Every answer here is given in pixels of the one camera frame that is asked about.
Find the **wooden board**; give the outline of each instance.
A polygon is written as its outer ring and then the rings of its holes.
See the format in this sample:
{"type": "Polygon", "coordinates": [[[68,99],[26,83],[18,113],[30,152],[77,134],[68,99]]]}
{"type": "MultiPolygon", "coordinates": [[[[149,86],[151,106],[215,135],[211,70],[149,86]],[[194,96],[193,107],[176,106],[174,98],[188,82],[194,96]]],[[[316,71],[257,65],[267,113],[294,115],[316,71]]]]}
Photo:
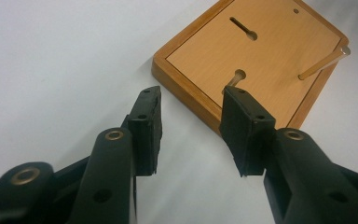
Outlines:
{"type": "Polygon", "coordinates": [[[236,86],[276,118],[276,128],[299,128],[336,64],[297,76],[347,45],[302,1],[224,0],[155,54],[152,73],[218,133],[222,89],[240,69],[246,78],[236,86]]]}

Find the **wooden peg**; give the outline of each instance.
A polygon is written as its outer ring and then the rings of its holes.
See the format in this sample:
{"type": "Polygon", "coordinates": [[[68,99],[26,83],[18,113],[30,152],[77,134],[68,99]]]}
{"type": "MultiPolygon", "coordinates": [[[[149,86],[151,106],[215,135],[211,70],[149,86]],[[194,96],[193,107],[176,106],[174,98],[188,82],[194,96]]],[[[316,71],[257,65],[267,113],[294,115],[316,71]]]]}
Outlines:
{"type": "Polygon", "coordinates": [[[339,60],[345,58],[346,56],[348,56],[350,54],[351,54],[351,50],[350,50],[350,48],[348,48],[348,46],[340,47],[340,48],[334,50],[329,55],[327,55],[327,57],[321,59],[319,62],[317,62],[311,68],[309,68],[307,71],[298,75],[298,78],[300,80],[304,80],[307,77],[310,77],[313,74],[320,72],[322,69],[325,69],[326,67],[330,66],[333,63],[338,62],[339,60]]]}

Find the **white table surface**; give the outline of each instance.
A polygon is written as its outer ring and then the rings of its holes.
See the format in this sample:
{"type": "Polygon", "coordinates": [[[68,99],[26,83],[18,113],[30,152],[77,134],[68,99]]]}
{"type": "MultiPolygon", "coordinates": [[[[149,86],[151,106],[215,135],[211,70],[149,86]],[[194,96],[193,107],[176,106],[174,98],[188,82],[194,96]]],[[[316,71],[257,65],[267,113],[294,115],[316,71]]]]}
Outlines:
{"type": "MultiPolygon", "coordinates": [[[[87,157],[142,89],[153,54],[215,0],[0,1],[0,176],[87,157]]],[[[335,163],[358,172],[358,0],[305,1],[350,40],[306,118],[335,163]]],[[[240,178],[223,140],[162,87],[158,173],[138,178],[138,223],[274,223],[263,177],[240,178]]]]}

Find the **screw hole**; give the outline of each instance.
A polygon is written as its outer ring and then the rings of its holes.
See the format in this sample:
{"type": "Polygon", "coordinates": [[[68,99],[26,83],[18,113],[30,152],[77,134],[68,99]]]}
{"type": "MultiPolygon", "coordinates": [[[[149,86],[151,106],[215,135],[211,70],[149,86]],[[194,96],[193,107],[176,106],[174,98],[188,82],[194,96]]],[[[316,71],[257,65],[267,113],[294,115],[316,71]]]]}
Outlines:
{"type": "Polygon", "coordinates": [[[110,189],[99,189],[94,193],[93,199],[96,203],[105,203],[112,197],[110,189]]]}
{"type": "Polygon", "coordinates": [[[17,172],[11,177],[11,184],[13,185],[24,185],[35,180],[40,174],[40,170],[34,167],[25,168],[17,172]]]}
{"type": "Polygon", "coordinates": [[[105,138],[110,141],[115,141],[124,136],[124,133],[121,131],[112,131],[105,135],[105,138]]]}
{"type": "Polygon", "coordinates": [[[328,196],[333,199],[334,201],[337,201],[339,203],[347,203],[348,198],[345,196],[345,194],[339,192],[339,191],[332,191],[328,194],[328,196]]]}

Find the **hole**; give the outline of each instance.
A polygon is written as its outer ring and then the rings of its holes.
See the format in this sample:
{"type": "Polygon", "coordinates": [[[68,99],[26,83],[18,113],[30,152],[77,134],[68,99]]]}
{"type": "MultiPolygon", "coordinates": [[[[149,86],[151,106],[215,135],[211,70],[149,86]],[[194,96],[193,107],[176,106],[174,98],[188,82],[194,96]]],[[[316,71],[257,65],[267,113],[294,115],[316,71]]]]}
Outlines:
{"type": "Polygon", "coordinates": [[[304,139],[304,136],[301,133],[297,133],[294,131],[286,131],[284,135],[286,135],[286,137],[290,139],[297,140],[297,141],[304,139]]]}
{"type": "Polygon", "coordinates": [[[25,168],[17,172],[11,177],[11,184],[13,185],[24,185],[35,180],[40,174],[40,170],[34,167],[25,168]]]}
{"type": "Polygon", "coordinates": [[[26,180],[26,179],[31,178],[33,175],[34,175],[34,171],[29,170],[29,171],[25,171],[24,173],[19,174],[19,176],[17,176],[17,178],[19,180],[26,180]]]}
{"type": "Polygon", "coordinates": [[[339,191],[330,192],[330,193],[328,194],[328,196],[329,196],[331,199],[333,199],[333,200],[335,200],[335,201],[337,201],[337,202],[339,202],[339,203],[347,203],[347,202],[348,202],[347,196],[345,196],[345,194],[343,194],[343,193],[341,193],[341,192],[339,192],[339,191]]]}
{"type": "Polygon", "coordinates": [[[94,201],[96,203],[105,203],[112,197],[110,189],[100,189],[94,193],[94,201]]]}
{"type": "Polygon", "coordinates": [[[121,131],[112,131],[105,135],[105,138],[110,141],[115,141],[124,136],[124,133],[121,131]]]}
{"type": "Polygon", "coordinates": [[[234,17],[231,17],[230,20],[237,25],[240,29],[242,29],[249,39],[255,41],[257,40],[257,33],[255,31],[249,30],[246,26],[244,26],[240,21],[237,21],[234,17]]]}

